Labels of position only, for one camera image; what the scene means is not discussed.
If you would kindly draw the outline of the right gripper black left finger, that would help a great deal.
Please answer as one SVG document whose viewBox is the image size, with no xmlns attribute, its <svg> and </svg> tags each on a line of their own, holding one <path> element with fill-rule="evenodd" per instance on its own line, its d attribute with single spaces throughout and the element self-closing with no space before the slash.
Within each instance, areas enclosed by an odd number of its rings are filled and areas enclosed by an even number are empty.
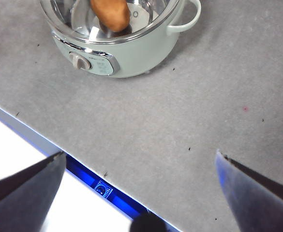
<svg viewBox="0 0 283 232">
<path fill-rule="evenodd" d="M 0 180 L 0 232 L 38 232 L 60 187 L 66 156 L 59 152 Z"/>
</svg>

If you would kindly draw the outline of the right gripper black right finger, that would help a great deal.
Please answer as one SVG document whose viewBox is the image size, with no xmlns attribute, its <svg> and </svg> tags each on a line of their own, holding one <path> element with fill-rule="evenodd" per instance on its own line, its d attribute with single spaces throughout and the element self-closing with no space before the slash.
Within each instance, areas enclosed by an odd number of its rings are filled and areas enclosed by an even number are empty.
<svg viewBox="0 0 283 232">
<path fill-rule="evenodd" d="M 242 232 L 283 232 L 283 185 L 216 152 L 225 199 Z"/>
</svg>

